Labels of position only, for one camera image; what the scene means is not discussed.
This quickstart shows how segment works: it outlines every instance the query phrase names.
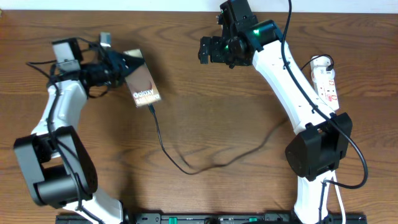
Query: green connector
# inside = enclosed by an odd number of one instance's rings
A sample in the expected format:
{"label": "green connector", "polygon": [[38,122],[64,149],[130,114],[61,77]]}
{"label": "green connector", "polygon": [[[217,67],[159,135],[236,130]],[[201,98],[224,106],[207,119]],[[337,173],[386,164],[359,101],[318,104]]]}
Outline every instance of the green connector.
{"label": "green connector", "polygon": [[169,224],[177,224],[177,218],[169,218]]}

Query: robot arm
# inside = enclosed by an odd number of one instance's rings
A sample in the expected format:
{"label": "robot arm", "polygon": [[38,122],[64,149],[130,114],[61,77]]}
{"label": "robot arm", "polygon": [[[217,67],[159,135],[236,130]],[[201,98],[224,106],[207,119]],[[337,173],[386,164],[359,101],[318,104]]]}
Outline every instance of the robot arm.
{"label": "robot arm", "polygon": [[[30,195],[37,205],[51,205],[54,208],[74,211],[92,223],[122,223],[126,214],[121,202],[98,188],[94,164],[75,130],[80,112],[90,96],[90,88],[121,85],[126,76],[144,64],[144,59],[112,51],[110,34],[101,33],[100,37],[107,37],[100,39],[105,39],[108,43],[103,40],[100,45],[96,44],[96,48],[102,53],[99,63],[96,64],[80,63],[83,57],[77,39],[53,42],[57,56],[56,65],[63,72],[63,75],[57,76],[54,84],[57,85],[60,95],[55,102],[56,88],[54,85],[48,87],[49,100],[42,118],[30,136],[16,140],[14,152]],[[47,127],[47,119],[54,103],[52,130],[69,163],[69,169],[66,169],[65,161],[63,165],[55,167],[44,168],[42,165],[60,155],[52,145]],[[74,182],[69,170],[73,171],[78,183]],[[78,189],[81,189],[80,210],[76,210],[79,203]]]}
{"label": "robot arm", "polygon": [[[223,27],[222,37],[203,37],[198,57],[201,63],[253,65],[267,80],[289,116],[295,139],[285,150],[286,158],[298,175],[297,201],[294,212],[302,223],[317,223],[319,219],[322,182],[333,177],[340,159],[345,157],[348,142],[335,131],[301,94],[282,60],[282,33],[273,21],[258,23],[246,0],[227,1],[221,6],[218,24]],[[333,122],[351,133],[352,122],[346,113],[337,116],[314,91],[295,63],[285,43],[285,56],[289,67],[309,98]],[[325,187],[322,219],[327,215]]]}

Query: black cable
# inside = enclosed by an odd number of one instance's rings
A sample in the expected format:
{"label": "black cable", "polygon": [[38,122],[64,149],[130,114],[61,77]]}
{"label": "black cable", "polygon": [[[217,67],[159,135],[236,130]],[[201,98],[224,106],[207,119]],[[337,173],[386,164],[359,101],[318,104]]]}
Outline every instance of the black cable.
{"label": "black cable", "polygon": [[81,37],[76,37],[76,39],[81,40],[81,41],[86,42],[87,44],[89,44],[89,46],[88,46],[89,49],[92,48],[92,46],[96,46],[96,48],[99,49],[99,52],[100,52],[101,56],[102,56],[105,60],[108,59],[108,58],[106,57],[106,54],[107,54],[107,53],[106,53],[105,49],[102,48],[101,44],[91,42],[91,41],[86,40],[86,39],[81,38]]}
{"label": "black cable", "polygon": [[36,71],[39,71],[42,75],[50,79],[50,75],[43,71],[41,68],[36,67],[35,65],[40,65],[38,62],[26,62],[26,65],[34,68]]}
{"label": "black cable", "polygon": [[86,214],[88,217],[90,217],[94,221],[98,222],[99,224],[104,224],[104,222],[101,219],[99,219],[98,217],[93,215],[91,212],[89,212],[85,207],[81,208],[81,212],[83,212],[84,214]]}
{"label": "black cable", "polygon": [[309,60],[305,65],[303,65],[303,67],[301,67],[300,70],[302,71],[309,63],[311,63],[313,60],[320,58],[320,57],[328,57],[331,60],[331,64],[328,67],[333,68],[335,66],[335,61],[333,60],[333,58],[330,55],[322,54],[322,55],[318,55],[314,58],[311,58],[311,60]]}
{"label": "black cable", "polygon": [[60,144],[66,151],[68,151],[73,156],[73,158],[79,161],[79,158],[77,158],[75,153],[73,153],[72,150],[65,143],[61,142],[57,137],[55,137],[55,139],[57,140],[58,144]]}
{"label": "black cable", "polygon": [[323,196],[325,194],[326,185],[327,185],[326,182],[322,182],[321,203],[319,206],[319,221],[318,221],[319,224],[321,224],[321,222],[322,222],[322,205],[323,205]]}
{"label": "black cable", "polygon": [[[229,165],[231,165],[232,163],[236,162],[237,160],[239,160],[239,159],[241,159],[241,158],[243,158],[243,157],[245,157],[245,156],[247,156],[247,155],[249,155],[249,154],[252,154],[252,153],[258,151],[260,148],[262,148],[262,147],[265,145],[265,143],[266,143],[266,142],[268,141],[268,139],[272,136],[272,134],[277,130],[277,128],[280,127],[282,124],[284,124],[284,123],[287,121],[286,119],[284,119],[282,122],[280,122],[279,124],[277,124],[277,126],[267,135],[267,137],[265,138],[265,140],[263,141],[263,143],[262,143],[259,147],[256,147],[256,148],[254,148],[254,149],[252,149],[252,150],[250,150],[250,151],[248,151],[248,152],[245,152],[245,153],[243,153],[243,154],[240,154],[240,155],[238,155],[238,156],[235,157],[234,159],[231,159],[229,162],[227,162],[227,163],[225,163],[225,164],[215,164],[215,165],[212,165],[212,166],[209,166],[209,167],[200,169],[200,170],[195,171],[195,172],[187,172],[187,171],[183,170],[183,169],[170,157],[170,155],[167,153],[167,151],[166,151],[166,149],[165,149],[165,147],[164,147],[164,145],[163,145],[162,136],[160,135],[160,128],[159,128],[159,124],[158,124],[158,122],[157,122],[156,113],[155,113],[155,108],[154,108],[153,105],[149,105],[149,111],[150,111],[150,113],[152,113],[152,115],[154,116],[155,124],[156,124],[156,129],[157,129],[157,135],[158,135],[158,137],[159,137],[159,143],[160,143],[160,146],[161,146],[161,148],[162,148],[164,154],[170,159],[170,161],[172,161],[172,163],[173,163],[181,172],[183,172],[184,174],[187,174],[187,175],[197,175],[197,174],[200,174],[200,173],[202,173],[202,172],[204,172],[204,171],[207,171],[207,170],[210,170],[210,169],[222,168],[222,167],[229,166]],[[180,154],[180,157],[182,158],[182,160],[184,161],[184,163],[186,163],[187,166],[189,166],[190,168],[192,168],[192,166],[184,159],[184,157],[183,157],[181,154]]]}
{"label": "black cable", "polygon": [[55,63],[57,62],[57,60],[50,60],[50,61],[46,61],[46,62],[28,62],[32,65],[44,65],[44,64],[48,64],[48,63]]}
{"label": "black cable", "polygon": [[282,60],[284,61],[285,68],[288,71],[288,73],[289,73],[290,77],[292,78],[293,82],[296,84],[298,90],[300,90],[300,92],[302,93],[304,98],[308,101],[308,103],[313,108],[313,110],[316,111],[323,119],[325,119],[333,128],[335,128],[352,145],[352,147],[354,148],[354,150],[358,154],[359,159],[362,162],[363,170],[364,170],[363,179],[362,179],[361,183],[359,183],[357,185],[346,185],[346,184],[341,184],[341,183],[334,182],[334,181],[331,181],[331,180],[324,180],[322,182],[322,184],[330,183],[330,184],[334,184],[334,185],[337,185],[339,187],[346,188],[346,189],[358,189],[358,188],[362,187],[366,183],[366,181],[368,179],[368,165],[366,164],[365,158],[363,157],[361,150],[359,150],[359,147],[355,144],[355,142],[349,136],[347,136],[344,133],[344,131],[338,126],[338,124],[336,124],[328,116],[326,116],[324,113],[322,113],[322,111],[320,111],[318,109],[318,106],[315,103],[312,102],[310,97],[306,94],[306,92],[300,86],[300,83],[294,77],[294,74],[293,74],[292,70],[289,67],[289,63],[286,60],[286,56],[285,56],[285,41],[286,41],[287,30],[289,28],[290,17],[292,15],[292,1],[288,0],[288,2],[289,2],[289,14],[287,16],[286,26],[285,26],[285,30],[284,30],[284,34],[283,34],[283,38],[282,38],[282,44],[281,44],[281,54],[282,54]]}
{"label": "black cable", "polygon": [[102,96],[104,96],[105,94],[107,94],[107,93],[110,91],[110,89],[111,89],[111,85],[106,85],[106,90],[105,90],[104,92],[102,92],[102,93],[99,94],[98,96],[93,96],[93,95],[91,95],[91,94],[88,94],[88,97],[93,98],[93,99],[102,97]]}
{"label": "black cable", "polygon": [[56,69],[57,69],[57,63],[52,64],[50,67],[50,77],[55,77],[54,74],[55,74]]}

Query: white cable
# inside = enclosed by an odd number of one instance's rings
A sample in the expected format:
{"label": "white cable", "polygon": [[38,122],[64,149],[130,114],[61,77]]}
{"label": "white cable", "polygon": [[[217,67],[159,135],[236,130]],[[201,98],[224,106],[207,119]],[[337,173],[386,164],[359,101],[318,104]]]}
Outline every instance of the white cable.
{"label": "white cable", "polygon": [[[333,171],[333,180],[335,182],[337,182],[336,171],[335,170]],[[341,224],[346,224],[346,212],[344,211],[343,200],[341,199],[340,191],[339,191],[337,185],[335,185],[335,189],[336,189],[337,199],[338,199],[338,203],[340,205],[340,210],[341,210],[341,217],[342,217]]]}

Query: black mount bracket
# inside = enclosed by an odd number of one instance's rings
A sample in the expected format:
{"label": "black mount bracket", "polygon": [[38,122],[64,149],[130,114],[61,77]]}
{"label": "black mount bracket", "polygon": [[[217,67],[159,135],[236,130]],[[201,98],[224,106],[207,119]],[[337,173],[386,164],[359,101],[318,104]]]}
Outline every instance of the black mount bracket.
{"label": "black mount bracket", "polygon": [[[72,170],[78,178],[83,190],[82,199],[90,200],[92,193],[98,188],[98,178],[93,162],[80,141],[73,126],[58,128],[57,136],[60,148],[63,150]],[[71,174],[64,165],[44,168],[43,164],[51,160],[55,153],[48,134],[32,134],[16,139],[14,152],[19,167],[25,178],[30,196],[40,206],[50,205],[62,208],[69,202],[76,201],[76,187]]]}
{"label": "black mount bracket", "polygon": [[[331,120],[345,134],[351,135],[353,123],[347,113],[332,114]],[[318,175],[338,168],[340,160],[346,156],[348,140],[327,121],[316,126],[309,123],[306,127],[286,147],[285,155],[299,177],[313,181]]]}

